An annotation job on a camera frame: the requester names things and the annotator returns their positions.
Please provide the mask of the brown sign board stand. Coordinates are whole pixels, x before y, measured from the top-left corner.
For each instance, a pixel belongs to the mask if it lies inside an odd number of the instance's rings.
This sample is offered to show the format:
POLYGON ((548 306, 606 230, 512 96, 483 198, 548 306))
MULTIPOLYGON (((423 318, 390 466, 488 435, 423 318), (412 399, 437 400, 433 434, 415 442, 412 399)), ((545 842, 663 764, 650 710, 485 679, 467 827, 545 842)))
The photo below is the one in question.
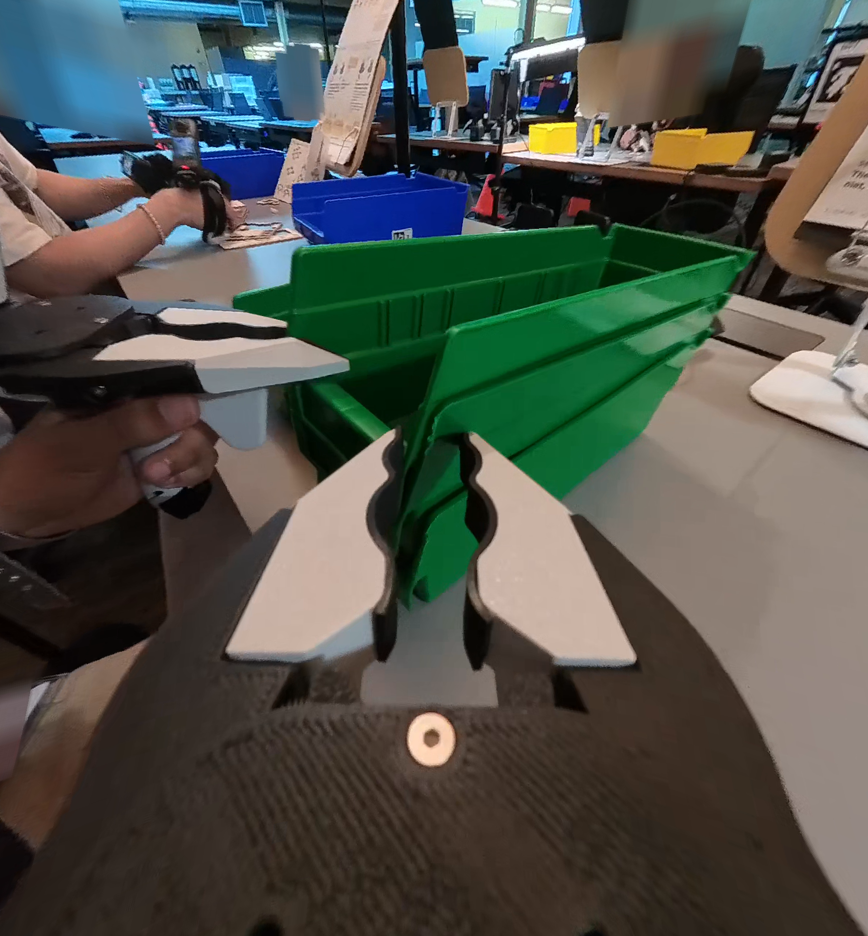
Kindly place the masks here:
POLYGON ((868 55, 772 207, 765 246, 787 273, 865 294, 836 354, 790 355, 752 385, 763 408, 868 450, 868 365, 857 345, 868 325, 868 231, 808 224, 808 211, 868 125, 868 55))

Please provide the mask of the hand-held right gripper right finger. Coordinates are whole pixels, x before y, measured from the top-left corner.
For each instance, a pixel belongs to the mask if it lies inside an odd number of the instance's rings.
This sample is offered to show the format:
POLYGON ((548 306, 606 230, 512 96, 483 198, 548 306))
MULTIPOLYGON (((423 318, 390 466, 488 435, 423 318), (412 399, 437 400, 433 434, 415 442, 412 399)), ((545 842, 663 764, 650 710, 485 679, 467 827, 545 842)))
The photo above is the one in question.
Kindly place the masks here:
POLYGON ((464 524, 476 542, 463 605, 471 667, 635 665, 580 536, 582 518, 474 432, 462 435, 462 481, 464 524))

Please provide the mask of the small brown board stand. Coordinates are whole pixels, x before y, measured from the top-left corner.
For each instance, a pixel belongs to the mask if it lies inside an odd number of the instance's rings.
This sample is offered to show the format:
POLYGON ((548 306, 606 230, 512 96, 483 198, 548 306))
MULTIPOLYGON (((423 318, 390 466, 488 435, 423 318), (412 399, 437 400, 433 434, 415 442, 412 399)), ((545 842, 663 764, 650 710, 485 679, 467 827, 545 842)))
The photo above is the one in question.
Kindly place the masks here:
POLYGON ((434 136, 456 137, 460 129, 460 111, 468 105, 469 88, 463 50, 458 45, 425 49, 422 58, 430 105, 442 111, 440 129, 434 136))

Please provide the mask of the yellow plastic bin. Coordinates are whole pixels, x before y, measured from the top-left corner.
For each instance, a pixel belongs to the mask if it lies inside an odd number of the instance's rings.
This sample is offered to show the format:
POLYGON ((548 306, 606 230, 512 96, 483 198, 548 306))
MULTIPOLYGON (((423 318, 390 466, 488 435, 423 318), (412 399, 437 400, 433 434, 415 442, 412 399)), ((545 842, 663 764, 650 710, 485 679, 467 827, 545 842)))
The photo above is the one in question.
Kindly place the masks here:
POLYGON ((710 133, 704 127, 661 130, 654 137, 650 165, 682 171, 731 167, 746 156, 754 137, 754 131, 710 133))
POLYGON ((538 156, 576 156, 576 122, 531 123, 528 126, 528 150, 538 156))

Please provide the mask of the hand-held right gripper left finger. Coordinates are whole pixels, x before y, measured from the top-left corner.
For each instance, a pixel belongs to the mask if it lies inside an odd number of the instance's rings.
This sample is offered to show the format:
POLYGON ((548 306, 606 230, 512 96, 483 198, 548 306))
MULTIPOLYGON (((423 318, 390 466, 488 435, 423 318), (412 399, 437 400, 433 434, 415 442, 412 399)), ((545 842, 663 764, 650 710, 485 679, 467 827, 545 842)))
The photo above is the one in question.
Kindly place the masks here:
POLYGON ((403 433, 391 429, 298 501, 226 644, 229 660, 388 659, 403 471, 403 433))

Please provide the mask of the flat cardboard pieces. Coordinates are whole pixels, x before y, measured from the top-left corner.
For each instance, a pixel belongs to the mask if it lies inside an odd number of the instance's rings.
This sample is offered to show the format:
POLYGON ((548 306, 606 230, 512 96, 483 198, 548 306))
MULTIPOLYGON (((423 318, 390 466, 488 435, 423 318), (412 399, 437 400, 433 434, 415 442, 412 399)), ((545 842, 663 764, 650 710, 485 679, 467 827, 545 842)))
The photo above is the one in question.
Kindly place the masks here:
POLYGON ((251 249, 282 242, 305 240, 296 230, 290 205, 273 195, 245 200, 234 199, 227 209, 238 224, 212 237, 210 243, 223 250, 251 249))

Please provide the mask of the black pole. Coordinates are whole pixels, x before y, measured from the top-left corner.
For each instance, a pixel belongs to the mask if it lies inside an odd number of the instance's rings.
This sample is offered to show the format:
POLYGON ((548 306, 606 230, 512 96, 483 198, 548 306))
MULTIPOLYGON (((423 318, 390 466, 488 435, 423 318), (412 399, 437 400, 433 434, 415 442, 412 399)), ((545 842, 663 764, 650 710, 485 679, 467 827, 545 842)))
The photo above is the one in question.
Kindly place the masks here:
POLYGON ((389 29, 393 82, 395 167, 409 179, 412 174, 409 147, 409 87, 405 47, 405 1, 397 1, 389 29))

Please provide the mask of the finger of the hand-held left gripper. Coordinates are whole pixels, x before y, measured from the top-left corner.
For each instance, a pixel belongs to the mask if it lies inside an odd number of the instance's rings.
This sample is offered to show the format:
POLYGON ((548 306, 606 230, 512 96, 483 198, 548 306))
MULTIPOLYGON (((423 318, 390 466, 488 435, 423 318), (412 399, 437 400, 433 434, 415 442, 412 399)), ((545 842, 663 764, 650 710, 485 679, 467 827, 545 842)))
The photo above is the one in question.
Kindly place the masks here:
POLYGON ((134 364, 178 361, 193 367, 201 389, 202 419, 229 447, 251 450, 267 438, 270 388, 346 372, 349 362, 293 337, 224 338, 197 341, 174 336, 142 336, 112 345, 97 361, 134 364))
POLYGON ((166 307, 154 314, 149 335, 194 344, 265 343, 288 336, 283 321, 250 312, 199 307, 166 307))

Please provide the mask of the hanging cardboard sign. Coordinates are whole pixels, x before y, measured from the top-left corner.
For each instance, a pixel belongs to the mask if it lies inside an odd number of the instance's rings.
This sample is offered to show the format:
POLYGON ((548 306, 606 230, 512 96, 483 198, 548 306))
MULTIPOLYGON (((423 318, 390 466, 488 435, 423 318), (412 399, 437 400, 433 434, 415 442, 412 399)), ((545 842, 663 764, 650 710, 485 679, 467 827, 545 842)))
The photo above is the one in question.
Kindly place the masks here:
POLYGON ((396 1, 352 1, 311 134, 306 179, 329 170, 350 178, 360 169, 381 96, 383 45, 396 1))

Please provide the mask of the grey desk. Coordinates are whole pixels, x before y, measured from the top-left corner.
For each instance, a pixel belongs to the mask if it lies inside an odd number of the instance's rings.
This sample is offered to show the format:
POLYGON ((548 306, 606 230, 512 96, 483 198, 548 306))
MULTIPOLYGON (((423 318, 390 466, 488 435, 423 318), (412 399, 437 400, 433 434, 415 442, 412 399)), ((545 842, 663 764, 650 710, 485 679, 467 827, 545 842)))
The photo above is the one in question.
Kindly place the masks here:
POLYGON ((868 933, 868 451, 756 404, 773 366, 710 340, 566 502, 710 645, 868 933))

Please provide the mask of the person's khaki trouser legs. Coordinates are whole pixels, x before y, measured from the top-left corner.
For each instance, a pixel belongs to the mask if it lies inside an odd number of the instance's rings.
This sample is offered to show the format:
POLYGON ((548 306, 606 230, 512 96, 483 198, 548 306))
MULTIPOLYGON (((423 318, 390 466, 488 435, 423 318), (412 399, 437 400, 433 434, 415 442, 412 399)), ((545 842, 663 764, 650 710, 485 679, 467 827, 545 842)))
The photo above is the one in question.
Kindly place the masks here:
POLYGON ((45 843, 65 812, 105 709, 150 642, 87 663, 45 692, 11 776, 0 781, 0 819, 31 851, 45 843))

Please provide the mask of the person's left hand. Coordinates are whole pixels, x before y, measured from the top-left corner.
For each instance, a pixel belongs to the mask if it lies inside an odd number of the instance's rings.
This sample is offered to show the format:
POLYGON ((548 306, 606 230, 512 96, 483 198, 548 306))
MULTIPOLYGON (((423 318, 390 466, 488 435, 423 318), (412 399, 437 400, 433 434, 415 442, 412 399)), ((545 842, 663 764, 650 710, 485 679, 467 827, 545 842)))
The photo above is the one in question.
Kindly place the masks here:
POLYGON ((0 534, 47 539, 119 516, 145 485, 201 484, 215 471, 217 441, 189 395, 86 417, 42 413, 0 449, 0 534))

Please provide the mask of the blue plastic bin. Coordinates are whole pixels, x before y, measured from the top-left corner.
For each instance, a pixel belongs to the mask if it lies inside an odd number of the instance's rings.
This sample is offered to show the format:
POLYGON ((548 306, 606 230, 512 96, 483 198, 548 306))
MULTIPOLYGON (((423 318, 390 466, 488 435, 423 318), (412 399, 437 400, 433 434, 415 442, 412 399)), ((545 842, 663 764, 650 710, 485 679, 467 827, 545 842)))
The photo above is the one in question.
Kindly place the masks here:
POLYGON ((295 229, 311 244, 347 244, 456 236, 469 188, 418 172, 391 173, 291 187, 295 229))
POLYGON ((285 162, 280 150, 217 149, 201 151, 203 166, 229 185, 231 198, 244 201, 272 196, 285 162))

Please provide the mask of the another person's forearm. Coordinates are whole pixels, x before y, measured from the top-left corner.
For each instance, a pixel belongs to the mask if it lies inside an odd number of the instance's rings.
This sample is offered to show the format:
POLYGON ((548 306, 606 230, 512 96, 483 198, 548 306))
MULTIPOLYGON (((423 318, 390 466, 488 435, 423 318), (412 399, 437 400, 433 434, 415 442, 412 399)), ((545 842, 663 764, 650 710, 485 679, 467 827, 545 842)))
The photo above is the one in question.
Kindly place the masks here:
POLYGON ((125 273, 179 227, 202 229, 198 191, 168 188, 119 220, 50 240, 7 268, 11 290, 49 299, 85 295, 125 273))

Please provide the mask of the grey desk slot cover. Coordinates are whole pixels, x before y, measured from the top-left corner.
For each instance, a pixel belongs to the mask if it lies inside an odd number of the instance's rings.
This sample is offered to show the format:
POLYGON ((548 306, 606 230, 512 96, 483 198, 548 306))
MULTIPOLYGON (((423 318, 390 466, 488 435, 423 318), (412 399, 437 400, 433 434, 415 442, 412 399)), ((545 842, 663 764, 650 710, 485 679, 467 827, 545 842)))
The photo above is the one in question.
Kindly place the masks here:
POLYGON ((825 340, 815 332, 768 321, 730 307, 715 317, 712 337, 725 345, 775 361, 814 350, 825 340))

